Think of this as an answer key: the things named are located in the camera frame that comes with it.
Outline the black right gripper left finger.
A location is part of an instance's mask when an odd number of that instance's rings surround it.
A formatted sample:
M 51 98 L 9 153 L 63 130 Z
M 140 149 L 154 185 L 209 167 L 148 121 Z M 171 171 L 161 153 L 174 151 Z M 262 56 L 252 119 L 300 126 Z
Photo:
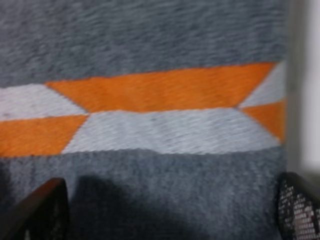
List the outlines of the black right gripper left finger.
M 52 178 L 0 216 L 2 240 L 65 240 L 70 225 L 66 181 Z

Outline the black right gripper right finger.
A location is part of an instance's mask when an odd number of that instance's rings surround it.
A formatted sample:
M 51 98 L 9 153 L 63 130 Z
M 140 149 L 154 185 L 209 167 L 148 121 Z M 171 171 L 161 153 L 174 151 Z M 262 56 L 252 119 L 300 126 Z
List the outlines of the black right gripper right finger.
M 282 173 L 276 220 L 283 240 L 318 240 L 320 187 L 295 172 Z

